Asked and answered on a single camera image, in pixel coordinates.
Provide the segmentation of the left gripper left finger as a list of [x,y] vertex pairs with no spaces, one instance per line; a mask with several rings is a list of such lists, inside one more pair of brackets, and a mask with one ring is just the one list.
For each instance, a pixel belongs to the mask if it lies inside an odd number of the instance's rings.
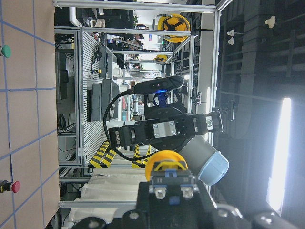
[[168,199],[159,200],[149,192],[149,182],[140,182],[136,208],[144,213],[148,229],[169,229],[171,208]]

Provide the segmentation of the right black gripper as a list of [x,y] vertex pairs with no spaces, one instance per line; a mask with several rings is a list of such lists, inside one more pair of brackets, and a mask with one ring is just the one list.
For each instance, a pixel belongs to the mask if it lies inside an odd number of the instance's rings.
[[198,133],[223,131],[220,112],[188,114],[179,93],[173,95],[173,103],[167,103],[167,93],[145,95],[144,121],[108,129],[112,148],[138,143],[150,144],[158,150],[179,151]]

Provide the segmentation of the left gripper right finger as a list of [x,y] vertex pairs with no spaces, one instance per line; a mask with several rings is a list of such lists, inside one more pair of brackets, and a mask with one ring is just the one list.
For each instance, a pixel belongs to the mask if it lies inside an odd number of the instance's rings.
[[203,182],[197,181],[196,184],[181,187],[183,200],[197,211],[202,210],[204,213],[214,212],[216,204],[206,189]]

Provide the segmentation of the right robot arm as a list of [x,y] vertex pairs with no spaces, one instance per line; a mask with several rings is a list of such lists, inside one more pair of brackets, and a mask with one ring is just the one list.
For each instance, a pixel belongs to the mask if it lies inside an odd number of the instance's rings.
[[220,112],[188,114],[181,101],[167,104],[162,93],[157,97],[155,106],[144,107],[144,121],[105,127],[111,145],[151,145],[158,151],[175,151],[200,181],[209,186],[217,183],[228,171],[229,162],[204,135],[223,130]]

